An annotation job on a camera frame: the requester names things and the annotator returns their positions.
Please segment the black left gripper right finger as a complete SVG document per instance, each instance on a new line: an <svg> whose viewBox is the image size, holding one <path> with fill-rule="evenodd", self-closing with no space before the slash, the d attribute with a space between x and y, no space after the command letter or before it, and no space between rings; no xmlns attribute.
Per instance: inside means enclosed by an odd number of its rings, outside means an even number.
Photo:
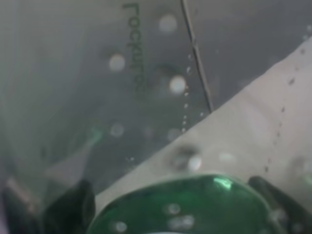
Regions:
<svg viewBox="0 0 312 234"><path fill-rule="evenodd" d="M310 234L312 214L297 201L260 176L252 176L248 185L269 203L270 218L278 222L286 234Z"/></svg>

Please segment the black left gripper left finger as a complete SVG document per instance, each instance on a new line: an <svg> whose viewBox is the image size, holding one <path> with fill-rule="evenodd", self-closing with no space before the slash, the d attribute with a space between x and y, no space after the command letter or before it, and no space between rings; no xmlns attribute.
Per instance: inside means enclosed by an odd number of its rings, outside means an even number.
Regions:
<svg viewBox="0 0 312 234"><path fill-rule="evenodd" d="M55 200L43 213L44 234L85 234L95 216L92 184L80 181Z"/></svg>

